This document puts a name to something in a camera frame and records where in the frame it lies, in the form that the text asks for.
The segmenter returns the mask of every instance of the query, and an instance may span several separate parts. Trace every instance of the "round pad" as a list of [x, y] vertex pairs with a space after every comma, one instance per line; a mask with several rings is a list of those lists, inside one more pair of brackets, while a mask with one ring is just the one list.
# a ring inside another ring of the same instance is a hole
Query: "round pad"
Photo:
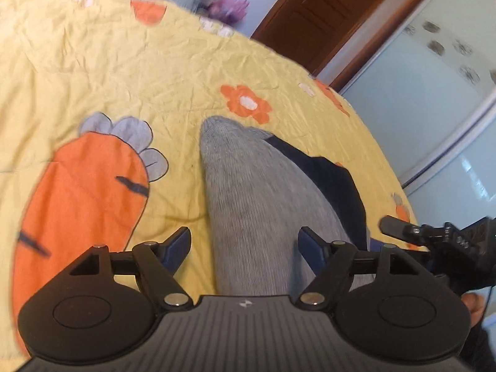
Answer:
[[457, 354], [470, 329], [463, 302], [436, 281], [416, 275], [392, 275], [349, 292], [335, 319], [361, 350], [414, 363]]
[[422, 327], [435, 318], [436, 308], [423, 298], [401, 295], [383, 300], [379, 305], [379, 314], [393, 326]]
[[112, 307], [105, 299], [80, 295], [60, 302], [54, 309], [54, 318], [65, 327], [88, 329], [107, 320], [111, 311]]

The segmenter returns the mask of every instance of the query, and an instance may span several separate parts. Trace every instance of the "bed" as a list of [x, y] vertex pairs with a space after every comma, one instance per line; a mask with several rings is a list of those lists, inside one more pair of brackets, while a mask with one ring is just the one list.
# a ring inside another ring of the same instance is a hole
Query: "bed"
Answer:
[[[176, 278], [195, 299], [215, 293], [198, 147], [200, 125], [212, 115], [347, 168], [371, 236], [406, 248], [378, 230], [385, 215], [415, 218], [353, 108], [296, 63], [229, 27], [165, 0], [0, 0], [0, 49], [0, 370], [26, 360], [14, 329], [22, 299], [13, 297], [42, 274], [19, 241], [40, 257], [70, 257], [96, 243], [124, 250], [162, 241], [185, 225], [193, 245]], [[103, 120], [100, 140], [80, 137], [92, 116]], [[103, 139], [111, 131], [126, 144], [112, 148]], [[74, 161], [74, 152], [91, 159]], [[150, 166], [148, 178], [136, 168], [138, 156]], [[93, 191], [106, 177], [128, 183], [131, 176], [141, 180], [133, 197]], [[76, 221], [63, 221], [65, 241], [57, 241], [40, 220], [60, 222], [71, 205]], [[85, 217], [99, 214], [98, 233], [86, 230]], [[30, 234], [43, 235], [50, 250]]]

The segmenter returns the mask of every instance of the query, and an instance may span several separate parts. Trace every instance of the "ribbed black surface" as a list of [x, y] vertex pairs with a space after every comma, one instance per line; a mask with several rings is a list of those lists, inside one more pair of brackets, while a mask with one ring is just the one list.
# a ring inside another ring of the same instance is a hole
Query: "ribbed black surface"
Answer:
[[456, 359], [422, 366], [376, 360], [342, 340], [325, 314], [299, 310], [287, 297], [204, 297], [190, 312], [167, 315], [146, 343], [120, 359], [99, 365], [67, 366], [36, 358], [21, 371], [467, 372], [469, 369]]

